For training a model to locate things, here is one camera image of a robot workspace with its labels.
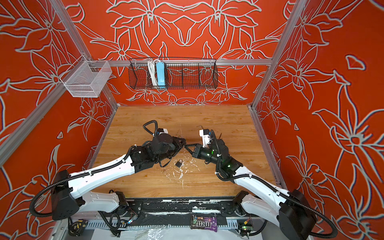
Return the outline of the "dark padlock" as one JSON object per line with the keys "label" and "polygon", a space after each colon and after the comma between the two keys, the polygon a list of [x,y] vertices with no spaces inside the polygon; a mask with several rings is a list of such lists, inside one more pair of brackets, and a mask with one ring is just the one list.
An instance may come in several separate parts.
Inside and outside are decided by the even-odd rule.
{"label": "dark padlock", "polygon": [[175,166],[176,166],[177,168],[180,169],[180,168],[182,167],[183,163],[184,163],[183,160],[178,160],[178,161],[175,163]]}

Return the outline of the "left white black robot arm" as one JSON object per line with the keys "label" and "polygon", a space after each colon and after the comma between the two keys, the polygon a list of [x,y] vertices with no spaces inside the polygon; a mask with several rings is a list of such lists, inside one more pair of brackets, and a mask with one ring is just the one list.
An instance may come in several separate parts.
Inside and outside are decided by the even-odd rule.
{"label": "left white black robot arm", "polygon": [[58,221],[80,212],[112,213],[126,208],[123,194],[102,194],[99,198],[92,190],[116,179],[150,169],[165,159],[171,160],[187,143],[186,139],[171,136],[166,129],[160,129],[155,120],[145,123],[144,130],[147,130],[149,124],[155,125],[155,130],[149,132],[152,140],[139,146],[131,146],[121,157],[82,172],[59,172],[52,184],[32,198],[30,214],[37,218],[50,217]]}

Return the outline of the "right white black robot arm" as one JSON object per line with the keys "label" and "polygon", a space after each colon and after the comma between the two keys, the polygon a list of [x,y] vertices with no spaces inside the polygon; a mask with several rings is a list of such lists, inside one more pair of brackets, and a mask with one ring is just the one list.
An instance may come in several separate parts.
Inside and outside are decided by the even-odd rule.
{"label": "right white black robot arm", "polygon": [[309,236],[332,239],[338,235],[336,225],[313,209],[299,191],[275,186],[254,174],[230,155],[222,139],[213,130],[200,130],[202,144],[185,145],[192,157],[215,164],[215,174],[248,190],[240,200],[246,213],[257,215],[276,225],[289,240],[306,240]]}

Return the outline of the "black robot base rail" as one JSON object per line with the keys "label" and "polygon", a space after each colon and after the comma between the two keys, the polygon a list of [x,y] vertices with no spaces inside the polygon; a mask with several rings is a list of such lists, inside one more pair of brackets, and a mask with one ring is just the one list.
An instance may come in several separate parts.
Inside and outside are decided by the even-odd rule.
{"label": "black robot base rail", "polygon": [[135,198],[127,200],[128,209],[120,216],[120,230],[158,226],[188,228],[192,216],[215,217],[219,228],[237,229],[244,221],[257,223],[259,217],[248,214],[234,197]]}

